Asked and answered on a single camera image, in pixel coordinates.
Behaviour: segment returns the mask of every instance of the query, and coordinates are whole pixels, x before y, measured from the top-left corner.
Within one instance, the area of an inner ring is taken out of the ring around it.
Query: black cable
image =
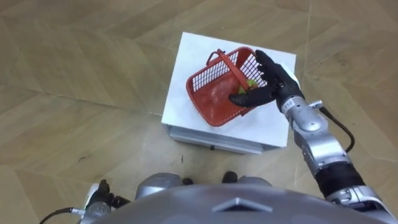
[[[351,131],[349,131],[349,129],[346,126],[344,126],[340,121],[338,121],[337,118],[335,118],[324,106],[319,108],[319,111],[323,113],[325,116],[327,116],[329,119],[331,119],[335,124],[337,124],[337,126],[339,126],[348,135],[349,139],[351,140],[351,143],[347,147],[346,152],[349,153],[350,150],[352,150],[355,145],[355,137],[353,133],[351,133]]]
[[[52,212],[49,215],[47,215],[46,217],[44,217],[43,220],[39,224],[44,224],[47,220],[49,220],[51,217],[53,217],[55,215],[59,215],[59,214],[63,214],[63,213],[71,213],[72,210],[73,210],[73,207],[70,207],[70,208],[63,208],[63,209],[57,210],[55,212]]]

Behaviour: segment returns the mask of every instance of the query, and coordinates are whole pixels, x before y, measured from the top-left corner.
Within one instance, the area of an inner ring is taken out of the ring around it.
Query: white label
[[[296,104],[294,103],[293,99],[287,100],[284,105],[282,106],[282,113],[286,114],[286,112],[294,107]]]

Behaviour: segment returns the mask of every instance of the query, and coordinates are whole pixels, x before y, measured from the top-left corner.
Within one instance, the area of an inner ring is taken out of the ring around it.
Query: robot
[[[78,224],[398,223],[351,162],[348,151],[354,137],[347,128],[321,101],[308,104],[297,83],[264,52],[256,51],[256,59],[267,85],[229,99],[245,107],[276,100],[325,199],[278,189],[259,177],[238,179],[233,172],[220,185],[197,185],[177,174],[158,173],[141,182],[133,202],[110,193],[103,180],[91,188],[83,209],[57,210],[42,223],[58,213],[80,215]],[[346,150],[317,110],[349,134]]]

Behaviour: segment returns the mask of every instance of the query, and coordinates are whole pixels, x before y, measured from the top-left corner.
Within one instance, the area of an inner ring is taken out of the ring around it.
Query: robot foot
[[[238,181],[238,175],[235,172],[228,171],[224,174],[223,184],[235,184]]]
[[[186,186],[186,185],[193,185],[195,183],[193,183],[193,180],[191,178],[184,178],[182,179],[182,184]]]

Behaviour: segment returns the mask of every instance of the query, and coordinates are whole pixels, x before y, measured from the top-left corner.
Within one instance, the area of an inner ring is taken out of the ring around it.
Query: basket handle
[[[213,57],[214,54],[218,54],[218,56],[224,61],[224,63],[228,66],[228,68],[235,74],[236,78],[238,79],[239,83],[241,84],[241,86],[243,87],[244,91],[248,91],[250,89],[250,86],[248,85],[248,83],[246,82],[246,79],[244,78],[244,74],[242,73],[242,71],[240,71],[238,68],[236,68],[234,66],[234,63],[229,59],[229,57],[227,57],[225,55],[225,52],[218,49],[215,52],[212,52],[210,54],[209,59],[206,62],[206,66],[209,66],[209,64],[214,60],[211,60],[211,58]]]

